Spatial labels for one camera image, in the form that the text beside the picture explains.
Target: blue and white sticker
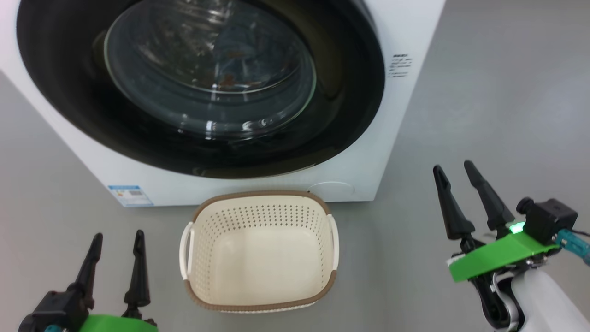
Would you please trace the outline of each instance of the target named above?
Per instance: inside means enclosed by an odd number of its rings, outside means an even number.
[[[125,207],[153,206],[152,201],[138,185],[110,185],[109,190]]]

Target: basket handle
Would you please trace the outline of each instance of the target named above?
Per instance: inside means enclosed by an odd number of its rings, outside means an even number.
[[[182,232],[181,237],[181,247],[178,251],[178,262],[181,267],[181,275],[183,280],[188,279],[188,274],[191,273],[191,265],[192,265],[192,251],[193,251],[193,241],[192,238],[195,235],[195,231],[192,230],[193,222],[189,222],[186,225],[185,230]],[[189,242],[189,249],[188,249],[188,261],[186,260],[186,241],[188,237],[191,237],[191,241]]]
[[[338,269],[338,263],[340,261],[340,237],[338,236],[338,227],[336,227],[336,220],[332,214],[327,215],[330,222],[330,228],[332,231],[332,245],[334,248],[334,261],[332,263],[332,270]]]

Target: washing machine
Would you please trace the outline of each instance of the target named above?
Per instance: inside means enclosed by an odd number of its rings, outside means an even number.
[[[0,70],[124,206],[369,201],[443,5],[2,0]]]

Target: gray floor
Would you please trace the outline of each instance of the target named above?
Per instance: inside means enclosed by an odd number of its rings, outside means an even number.
[[[474,160],[510,207],[556,197],[590,230],[590,2],[449,0],[372,203],[332,204],[336,285],[313,307],[228,315],[197,308],[178,272],[193,207],[124,209],[0,76],[0,321],[14,331],[73,280],[104,233],[95,313],[121,314],[136,229],[147,238],[162,331],[490,331],[469,284],[454,284],[432,166],[446,170],[478,234],[485,215],[462,168]],[[545,268],[590,317],[590,271],[568,253]]]

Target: laundry basket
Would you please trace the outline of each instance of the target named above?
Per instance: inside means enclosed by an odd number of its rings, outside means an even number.
[[[181,239],[189,296],[207,309],[269,313],[308,307],[332,287],[336,222],[305,191],[255,191],[212,198]]]

